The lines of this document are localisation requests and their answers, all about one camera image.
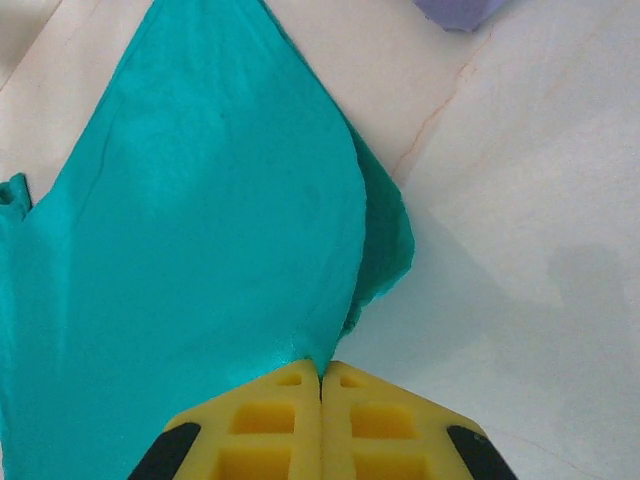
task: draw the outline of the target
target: white marble floor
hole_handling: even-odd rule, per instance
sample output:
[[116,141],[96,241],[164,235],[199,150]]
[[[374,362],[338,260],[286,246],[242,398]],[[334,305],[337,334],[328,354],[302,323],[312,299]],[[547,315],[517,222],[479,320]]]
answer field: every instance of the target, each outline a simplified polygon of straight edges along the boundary
[[[417,237],[337,356],[474,418],[522,480],[637,478],[640,3],[514,0],[468,35],[411,0],[268,1]],[[0,90],[0,178],[47,191],[149,3],[62,1]]]

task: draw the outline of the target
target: lavender sponge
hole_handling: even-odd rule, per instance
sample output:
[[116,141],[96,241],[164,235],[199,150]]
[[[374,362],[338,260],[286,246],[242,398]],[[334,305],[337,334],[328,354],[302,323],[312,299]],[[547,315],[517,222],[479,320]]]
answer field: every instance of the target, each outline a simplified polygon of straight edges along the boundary
[[414,0],[430,20],[445,30],[471,32],[507,0]]

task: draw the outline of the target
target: fabric fold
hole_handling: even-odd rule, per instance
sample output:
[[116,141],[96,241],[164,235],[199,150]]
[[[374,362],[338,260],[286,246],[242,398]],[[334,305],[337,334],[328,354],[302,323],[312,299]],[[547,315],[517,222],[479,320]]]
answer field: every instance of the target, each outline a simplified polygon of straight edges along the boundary
[[51,191],[0,198],[7,480],[121,479],[177,412],[323,371],[402,199],[258,0],[156,0]]

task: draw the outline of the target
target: yellow plastic part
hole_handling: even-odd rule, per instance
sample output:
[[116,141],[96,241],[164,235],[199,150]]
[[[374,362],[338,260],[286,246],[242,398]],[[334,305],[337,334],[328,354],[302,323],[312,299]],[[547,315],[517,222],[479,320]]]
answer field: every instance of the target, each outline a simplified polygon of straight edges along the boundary
[[341,362],[322,382],[323,480],[473,480],[447,427],[473,421]]
[[175,417],[201,430],[174,480],[473,480],[472,420],[341,362],[299,361]]
[[320,480],[318,374],[299,361],[175,417],[201,426],[174,480]]

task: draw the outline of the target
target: rectangular cutout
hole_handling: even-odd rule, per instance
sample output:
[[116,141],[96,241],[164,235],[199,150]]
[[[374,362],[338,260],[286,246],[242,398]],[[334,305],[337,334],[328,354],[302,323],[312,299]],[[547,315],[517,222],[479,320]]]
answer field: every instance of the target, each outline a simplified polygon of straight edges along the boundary
[[433,480],[420,455],[355,454],[356,480]]
[[232,434],[293,433],[296,409],[286,403],[247,403],[233,417]]
[[288,480],[291,451],[271,448],[223,448],[210,480]]
[[411,412],[394,404],[356,404],[351,407],[351,434],[355,438],[416,438]]

